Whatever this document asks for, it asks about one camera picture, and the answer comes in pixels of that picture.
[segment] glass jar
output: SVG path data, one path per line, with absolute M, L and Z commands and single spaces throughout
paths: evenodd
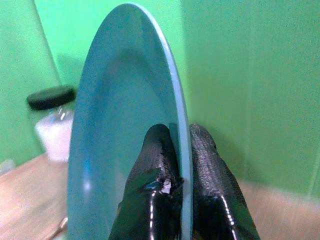
M 52 161 L 69 158 L 75 98 L 74 88 L 68 85 L 47 88 L 27 97 L 31 124 Z

